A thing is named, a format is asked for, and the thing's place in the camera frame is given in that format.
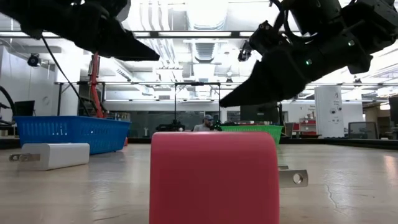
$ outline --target green basket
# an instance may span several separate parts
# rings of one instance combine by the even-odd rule
[[[282,133],[283,126],[274,125],[247,125],[247,126],[222,126],[223,131],[265,131],[270,134],[275,141],[275,144],[279,144],[280,134]]]

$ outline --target blue plastic crate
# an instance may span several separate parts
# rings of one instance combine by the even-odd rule
[[[90,154],[121,150],[130,122],[84,116],[15,116],[25,143],[88,143]]]

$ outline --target man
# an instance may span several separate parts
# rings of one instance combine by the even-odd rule
[[[203,119],[203,124],[198,124],[193,128],[193,131],[211,131],[210,127],[213,125],[213,117],[206,115]]]

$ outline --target power adapter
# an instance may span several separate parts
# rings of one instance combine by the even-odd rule
[[[19,162],[20,170],[52,170],[87,164],[90,145],[84,144],[24,144],[21,154],[9,156]]]

